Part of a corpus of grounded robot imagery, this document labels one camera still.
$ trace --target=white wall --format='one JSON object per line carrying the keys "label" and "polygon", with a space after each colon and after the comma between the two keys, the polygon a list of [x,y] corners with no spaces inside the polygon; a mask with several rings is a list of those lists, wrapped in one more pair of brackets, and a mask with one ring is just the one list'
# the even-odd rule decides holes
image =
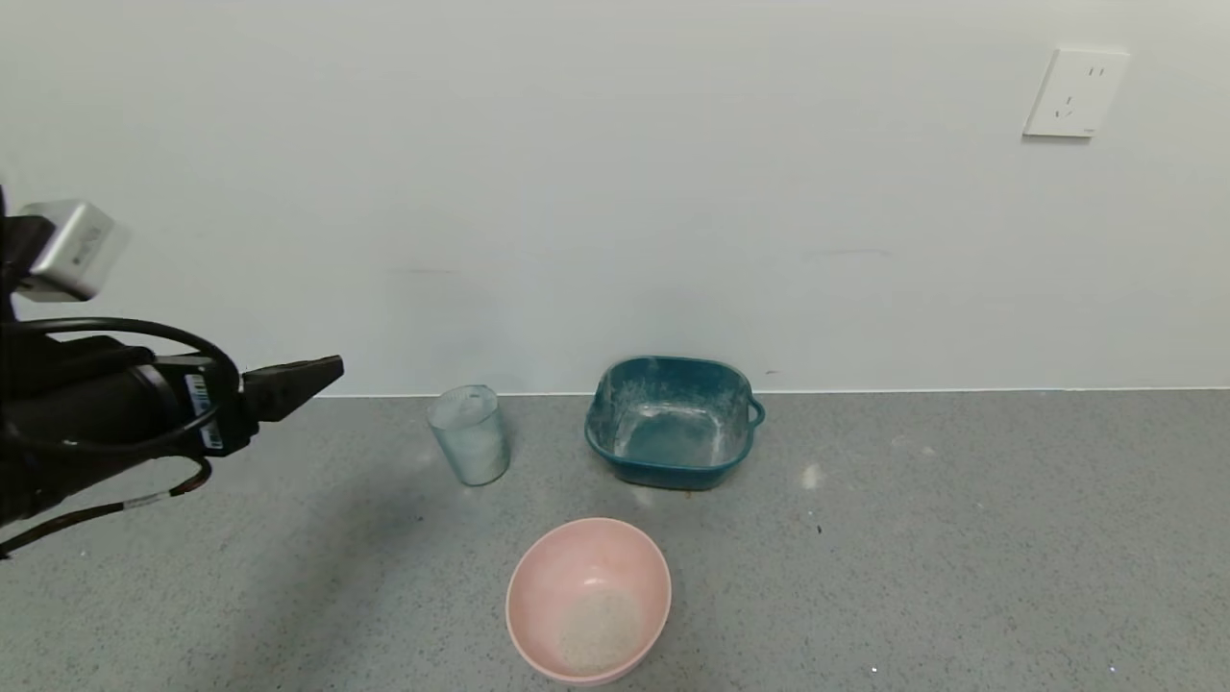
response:
{"label": "white wall", "polygon": [[[1230,385],[1224,0],[7,0],[0,176],[93,304],[333,393]],[[1134,61],[1025,143],[1055,45]]]}

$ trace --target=black cable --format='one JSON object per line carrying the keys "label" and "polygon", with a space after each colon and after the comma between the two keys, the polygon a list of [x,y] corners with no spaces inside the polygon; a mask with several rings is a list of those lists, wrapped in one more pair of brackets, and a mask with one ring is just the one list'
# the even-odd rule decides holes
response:
{"label": "black cable", "polygon": [[31,440],[14,430],[5,430],[5,442],[22,450],[34,452],[54,452],[59,455],[149,455],[151,452],[167,449],[169,446],[178,442],[183,436],[209,425],[215,418],[218,418],[221,406],[226,402],[226,397],[239,395],[240,374],[235,363],[230,360],[230,356],[219,349],[218,345],[214,345],[212,342],[197,336],[196,333],[165,323],[125,317],[62,317],[5,323],[2,328],[0,328],[0,334],[2,334],[4,338],[10,338],[14,336],[62,333],[68,331],[118,331],[127,333],[144,333],[146,336],[157,336],[160,338],[182,343],[183,345],[188,345],[189,349],[196,349],[218,364],[218,368],[221,371],[221,377],[226,385],[226,393],[224,393],[223,397],[219,397],[209,409],[191,422],[176,427],[157,438],[153,438],[135,445],[97,445],[93,442]]}
{"label": "black cable", "polygon": [[[0,184],[0,236],[5,232],[5,224],[9,222],[9,206],[4,200],[4,186]],[[7,323],[17,321],[17,313],[12,310],[12,295],[0,295],[0,322]]]}
{"label": "black cable", "polygon": [[58,533],[69,529],[70,526],[76,526],[81,522],[95,520],[98,517],[105,517],[107,515],[113,515],[116,513],[122,513],[124,510],[134,510],[137,508],[144,508],[145,505],[151,505],[159,500],[165,500],[167,498],[178,498],[184,493],[192,493],[193,490],[200,488],[209,481],[213,476],[214,468],[209,466],[209,462],[204,457],[188,457],[200,467],[196,476],[184,481],[183,483],[176,486],[175,488],[166,490],[164,493],[155,493],[153,495],[143,495],[140,498],[133,498],[132,500],[125,500],[123,503],[108,503],[106,505],[97,505],[93,508],[87,508],[85,510],[77,510],[75,513],[69,513],[66,515],[60,515],[53,520],[44,521],[43,524],[23,531],[17,536],[0,543],[0,559],[7,559],[10,553],[18,548],[25,548],[39,538],[46,538],[53,533]]}

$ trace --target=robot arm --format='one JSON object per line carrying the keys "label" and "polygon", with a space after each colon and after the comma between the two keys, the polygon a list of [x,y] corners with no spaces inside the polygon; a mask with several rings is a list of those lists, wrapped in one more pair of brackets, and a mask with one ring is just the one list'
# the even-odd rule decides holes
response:
{"label": "robot arm", "polygon": [[[149,460],[189,457],[200,473],[167,493],[39,525],[0,542],[0,558],[80,521],[194,490],[209,478],[207,457],[246,447],[260,423],[280,422],[343,374],[342,359],[328,356],[241,375],[209,340],[144,320],[18,321],[15,293],[36,300],[92,297],[124,237],[86,202],[32,204],[11,218],[2,211],[0,194],[0,526]],[[109,336],[50,336],[77,331],[159,336],[191,353],[156,356]]]}

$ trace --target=plastic bowl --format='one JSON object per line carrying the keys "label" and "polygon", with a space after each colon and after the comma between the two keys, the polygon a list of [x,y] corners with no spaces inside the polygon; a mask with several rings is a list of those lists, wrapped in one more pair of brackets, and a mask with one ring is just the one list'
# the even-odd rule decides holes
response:
{"label": "plastic bowl", "polygon": [[627,675],[670,612],[670,570],[643,531],[592,517],[556,527],[518,563],[504,616],[542,675],[592,687]]}
{"label": "plastic bowl", "polygon": [[645,356],[603,376],[585,440],[621,481],[708,490],[748,456],[764,420],[748,379],[731,366]]}

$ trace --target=white powder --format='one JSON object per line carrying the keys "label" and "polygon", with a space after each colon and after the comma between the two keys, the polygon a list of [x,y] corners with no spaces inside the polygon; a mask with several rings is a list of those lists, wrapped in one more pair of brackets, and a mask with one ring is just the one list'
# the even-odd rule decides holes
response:
{"label": "white powder", "polygon": [[563,616],[560,654],[573,675],[598,675],[627,663],[641,644],[641,610],[626,591],[595,591]]}

